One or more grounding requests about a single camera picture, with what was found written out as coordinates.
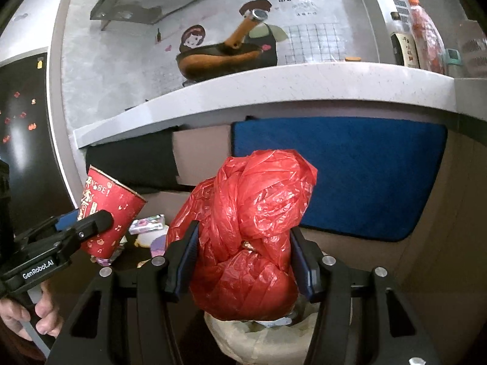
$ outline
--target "plastic bottle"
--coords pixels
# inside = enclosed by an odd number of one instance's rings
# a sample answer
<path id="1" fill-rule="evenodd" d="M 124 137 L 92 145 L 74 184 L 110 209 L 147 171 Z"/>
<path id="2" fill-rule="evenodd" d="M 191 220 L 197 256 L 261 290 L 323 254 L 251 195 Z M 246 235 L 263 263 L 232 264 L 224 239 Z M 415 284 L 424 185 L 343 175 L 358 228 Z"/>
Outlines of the plastic bottle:
<path id="1" fill-rule="evenodd" d="M 391 41 L 396 64 L 410 68 L 419 68 L 415 39 L 405 29 L 404 23 L 398 12 L 391 12 Z"/>
<path id="2" fill-rule="evenodd" d="M 408 0 L 411 6 L 412 33 L 418 50 L 419 64 L 423 70 L 445 74 L 445 45 L 438 29 L 419 0 Z"/>

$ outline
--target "finger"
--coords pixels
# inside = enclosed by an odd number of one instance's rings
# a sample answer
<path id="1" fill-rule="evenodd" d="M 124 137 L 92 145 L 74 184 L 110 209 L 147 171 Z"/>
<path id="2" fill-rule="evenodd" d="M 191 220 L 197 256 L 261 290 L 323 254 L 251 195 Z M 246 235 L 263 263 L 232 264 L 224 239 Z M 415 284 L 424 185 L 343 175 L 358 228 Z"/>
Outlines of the finger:
<path id="1" fill-rule="evenodd" d="M 25 340 L 29 340 L 30 342 L 32 341 L 32 338 L 29 336 L 29 334 L 27 333 L 27 331 L 24 328 L 22 328 L 19 332 L 17 332 L 17 334 L 21 338 L 24 338 Z"/>
<path id="2" fill-rule="evenodd" d="M 8 298 L 0 299 L 0 316 L 5 323 L 10 322 L 11 320 L 30 320 L 30 314 L 27 309 Z"/>
<path id="3" fill-rule="evenodd" d="M 40 318 L 46 317 L 49 313 L 54 310 L 54 302 L 49 291 L 45 290 L 42 292 L 42 297 L 36 304 L 36 314 Z"/>
<path id="4" fill-rule="evenodd" d="M 55 326 L 55 328 L 52 331 L 48 332 L 48 335 L 51 335 L 51 336 L 54 336 L 55 338 L 57 338 L 61 332 L 61 328 L 62 328 L 63 324 L 64 324 L 63 318 L 59 317 L 58 318 L 58 324 Z"/>
<path id="5" fill-rule="evenodd" d="M 42 320 L 38 321 L 36 324 L 36 329 L 41 335 L 45 335 L 58 327 L 60 322 L 59 319 L 60 316 L 58 314 L 58 310 L 54 309 Z"/>

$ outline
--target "paper cup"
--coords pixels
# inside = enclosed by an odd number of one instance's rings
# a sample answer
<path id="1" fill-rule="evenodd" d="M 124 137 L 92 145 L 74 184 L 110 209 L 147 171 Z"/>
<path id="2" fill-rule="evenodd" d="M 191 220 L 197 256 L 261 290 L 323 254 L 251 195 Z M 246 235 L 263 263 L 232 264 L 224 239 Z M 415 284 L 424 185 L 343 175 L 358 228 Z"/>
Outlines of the paper cup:
<path id="1" fill-rule="evenodd" d="M 81 248 L 92 256 L 110 258 L 145 203 L 146 200 L 137 192 L 90 166 L 78 221 L 99 210 L 106 210 L 114 218 L 114 224 L 104 233 L 82 243 Z"/>

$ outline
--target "metal bolt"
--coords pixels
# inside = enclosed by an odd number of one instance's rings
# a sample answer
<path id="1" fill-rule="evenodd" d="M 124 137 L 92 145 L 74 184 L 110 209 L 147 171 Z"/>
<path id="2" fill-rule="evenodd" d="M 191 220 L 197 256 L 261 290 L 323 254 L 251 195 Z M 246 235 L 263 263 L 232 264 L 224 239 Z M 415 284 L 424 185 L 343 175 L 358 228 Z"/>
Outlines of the metal bolt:
<path id="1" fill-rule="evenodd" d="M 163 256 L 159 255 L 152 258 L 151 262 L 154 266 L 162 266 L 166 263 L 166 259 Z"/>
<path id="2" fill-rule="evenodd" d="M 100 270 L 100 276 L 102 277 L 108 277 L 110 274 L 111 274 L 111 268 L 109 268 L 108 266 Z"/>
<path id="3" fill-rule="evenodd" d="M 426 361 L 419 357 L 414 357 L 409 360 L 409 365 L 426 365 Z"/>
<path id="4" fill-rule="evenodd" d="M 378 267 L 376 268 L 375 270 L 376 274 L 379 276 L 379 277 L 385 277 L 387 276 L 387 270 L 385 270 L 383 267 Z"/>
<path id="5" fill-rule="evenodd" d="M 322 258 L 321 262 L 323 262 L 325 265 L 333 266 L 335 263 L 337 263 L 337 260 L 331 255 L 326 255 Z"/>

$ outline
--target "cartoon girl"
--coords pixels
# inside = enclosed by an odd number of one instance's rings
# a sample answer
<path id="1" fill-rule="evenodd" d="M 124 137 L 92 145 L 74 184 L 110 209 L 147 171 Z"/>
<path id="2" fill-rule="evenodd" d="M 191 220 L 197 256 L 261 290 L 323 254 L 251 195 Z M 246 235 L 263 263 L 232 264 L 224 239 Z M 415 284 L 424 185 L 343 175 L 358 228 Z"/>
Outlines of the cartoon girl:
<path id="1" fill-rule="evenodd" d="M 181 45 L 179 45 L 179 52 L 184 52 L 198 47 L 205 40 L 206 32 L 202 25 L 191 26 L 186 29 L 181 36 Z"/>
<path id="2" fill-rule="evenodd" d="M 270 12 L 271 7 L 272 4 L 268 0 L 252 0 L 242 5 L 239 12 L 245 18 L 253 9 L 263 9 Z M 284 40 L 287 40 L 287 34 L 278 26 L 260 23 L 250 31 L 243 41 L 262 48 L 260 56 L 252 62 L 253 68 L 277 65 L 276 43 Z"/>

